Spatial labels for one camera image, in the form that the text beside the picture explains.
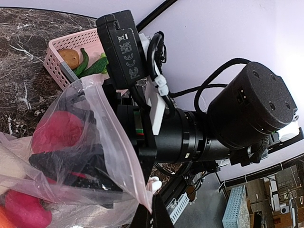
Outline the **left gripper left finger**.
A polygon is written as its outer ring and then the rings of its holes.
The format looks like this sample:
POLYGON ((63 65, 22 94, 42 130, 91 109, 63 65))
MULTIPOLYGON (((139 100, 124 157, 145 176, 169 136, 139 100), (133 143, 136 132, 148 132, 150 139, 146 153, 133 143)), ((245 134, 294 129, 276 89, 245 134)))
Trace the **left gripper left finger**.
POLYGON ((151 228, 151 219, 151 213, 148 209, 144 205, 139 204, 130 228, 151 228))

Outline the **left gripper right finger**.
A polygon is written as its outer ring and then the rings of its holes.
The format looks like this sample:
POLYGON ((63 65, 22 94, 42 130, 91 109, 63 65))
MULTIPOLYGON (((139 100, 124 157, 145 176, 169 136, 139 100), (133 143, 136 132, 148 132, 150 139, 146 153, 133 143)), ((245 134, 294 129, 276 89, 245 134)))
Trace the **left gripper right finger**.
POLYGON ((152 228, 173 228, 173 223, 160 195, 152 199, 152 228))

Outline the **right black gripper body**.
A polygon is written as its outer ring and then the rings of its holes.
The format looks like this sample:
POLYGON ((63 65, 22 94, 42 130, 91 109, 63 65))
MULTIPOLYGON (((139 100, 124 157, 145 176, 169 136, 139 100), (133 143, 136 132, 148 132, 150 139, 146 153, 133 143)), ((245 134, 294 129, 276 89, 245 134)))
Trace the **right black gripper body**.
POLYGON ((147 183, 157 155, 152 132, 150 111, 138 106, 131 95, 115 91, 112 82, 105 80, 102 88, 116 117, 136 152, 144 180, 147 183))

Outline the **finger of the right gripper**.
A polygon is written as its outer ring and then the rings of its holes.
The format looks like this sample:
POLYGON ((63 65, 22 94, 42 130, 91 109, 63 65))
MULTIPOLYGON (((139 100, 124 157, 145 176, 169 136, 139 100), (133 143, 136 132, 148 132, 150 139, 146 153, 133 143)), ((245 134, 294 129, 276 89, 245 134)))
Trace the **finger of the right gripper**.
POLYGON ((91 110, 83 91, 73 95, 61 95, 57 102, 57 111, 66 111, 84 123, 96 124, 94 112, 91 110))
POLYGON ((64 201, 113 208, 123 190, 109 177, 100 143, 33 154, 29 163, 56 182, 55 195, 64 201))

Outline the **clear zip top bag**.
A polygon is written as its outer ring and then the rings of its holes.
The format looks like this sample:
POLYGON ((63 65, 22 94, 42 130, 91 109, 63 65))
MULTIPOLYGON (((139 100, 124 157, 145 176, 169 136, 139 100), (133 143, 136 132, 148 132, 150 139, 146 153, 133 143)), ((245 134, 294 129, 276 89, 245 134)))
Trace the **clear zip top bag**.
POLYGON ((0 135, 3 228, 113 228, 153 194, 96 75, 72 84, 32 136, 0 135))

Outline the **red toy fruit front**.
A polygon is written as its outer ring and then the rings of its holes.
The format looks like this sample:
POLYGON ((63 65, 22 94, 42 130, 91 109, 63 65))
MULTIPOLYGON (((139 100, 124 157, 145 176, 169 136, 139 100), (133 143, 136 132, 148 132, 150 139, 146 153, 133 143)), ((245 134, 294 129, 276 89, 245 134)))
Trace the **red toy fruit front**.
POLYGON ((38 123, 32 136, 32 151, 37 154, 74 146, 83 129, 84 124, 76 115, 67 111, 55 111, 38 123))

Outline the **red toy fruit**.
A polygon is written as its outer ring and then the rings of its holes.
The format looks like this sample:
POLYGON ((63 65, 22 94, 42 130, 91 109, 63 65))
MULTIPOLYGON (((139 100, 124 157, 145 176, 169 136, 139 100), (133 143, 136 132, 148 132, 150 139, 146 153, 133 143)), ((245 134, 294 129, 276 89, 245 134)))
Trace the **red toy fruit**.
POLYGON ((37 154, 74 146, 83 129, 84 124, 76 115, 67 111, 55 111, 38 123, 32 136, 32 151, 37 154))
POLYGON ((43 208, 39 198, 9 190, 4 206, 8 219, 18 228, 46 228, 52 222, 52 212, 43 208))

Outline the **green toy cucumber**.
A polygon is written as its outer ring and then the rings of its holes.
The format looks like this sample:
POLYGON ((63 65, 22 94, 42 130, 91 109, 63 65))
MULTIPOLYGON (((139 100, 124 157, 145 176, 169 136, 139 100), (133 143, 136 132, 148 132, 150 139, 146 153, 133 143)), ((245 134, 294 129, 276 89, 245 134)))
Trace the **green toy cucumber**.
POLYGON ((108 65, 107 57, 102 57, 94 62, 88 69, 86 69, 83 73, 80 74, 79 78, 93 75, 93 74, 101 74, 106 69, 108 65))

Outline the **white toy radish with leaves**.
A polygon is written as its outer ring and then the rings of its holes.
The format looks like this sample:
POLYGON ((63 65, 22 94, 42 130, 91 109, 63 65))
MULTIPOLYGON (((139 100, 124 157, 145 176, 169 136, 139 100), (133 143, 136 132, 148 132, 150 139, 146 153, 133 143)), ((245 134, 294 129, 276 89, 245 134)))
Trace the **white toy radish with leaves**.
POLYGON ((16 184, 17 179, 26 177, 22 163, 10 151, 0 151, 0 194, 6 193, 16 184))

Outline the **orange toy fruit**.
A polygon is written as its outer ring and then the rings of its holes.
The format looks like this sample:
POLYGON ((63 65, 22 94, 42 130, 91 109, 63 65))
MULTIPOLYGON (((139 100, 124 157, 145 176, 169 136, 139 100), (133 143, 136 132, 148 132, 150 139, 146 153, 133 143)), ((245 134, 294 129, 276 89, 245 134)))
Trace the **orange toy fruit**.
POLYGON ((0 228, 15 228, 14 224, 8 219, 3 207, 0 208, 0 228))

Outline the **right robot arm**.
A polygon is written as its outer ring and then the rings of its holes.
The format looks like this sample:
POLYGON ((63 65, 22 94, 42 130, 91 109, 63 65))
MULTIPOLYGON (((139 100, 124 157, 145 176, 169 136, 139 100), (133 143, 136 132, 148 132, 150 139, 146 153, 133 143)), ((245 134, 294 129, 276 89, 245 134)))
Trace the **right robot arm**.
POLYGON ((75 81, 33 135, 28 161, 48 184, 40 197, 110 208, 128 198, 144 203, 145 185, 158 163, 180 163, 178 178, 193 177, 219 171, 218 160, 247 166, 301 141, 296 104, 283 79, 264 65, 233 59, 202 89, 240 63, 244 68, 222 85, 206 113, 174 108, 174 116, 160 116, 156 131, 150 119, 156 105, 133 105, 110 80, 87 76, 75 81))

